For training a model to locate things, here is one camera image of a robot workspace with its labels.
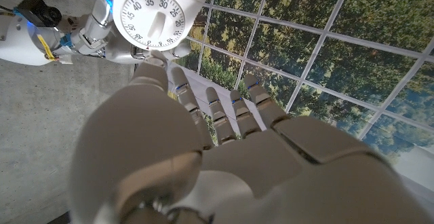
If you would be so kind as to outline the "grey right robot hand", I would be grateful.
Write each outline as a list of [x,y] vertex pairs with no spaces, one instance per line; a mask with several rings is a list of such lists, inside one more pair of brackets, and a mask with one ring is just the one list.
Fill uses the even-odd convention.
[[166,51],[147,51],[132,45],[115,26],[112,0],[95,0],[90,14],[63,16],[61,23],[69,30],[59,40],[60,49],[56,53],[60,56],[83,55],[119,64],[136,64],[149,58],[178,60],[191,52],[188,39]]

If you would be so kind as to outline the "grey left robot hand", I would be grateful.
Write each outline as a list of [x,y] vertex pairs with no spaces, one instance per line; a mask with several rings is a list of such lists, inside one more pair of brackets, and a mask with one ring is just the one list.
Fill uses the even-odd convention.
[[248,77],[235,134],[207,90],[213,146],[181,68],[146,58],[85,123],[68,184],[74,223],[431,223],[377,152],[312,117],[290,117]]

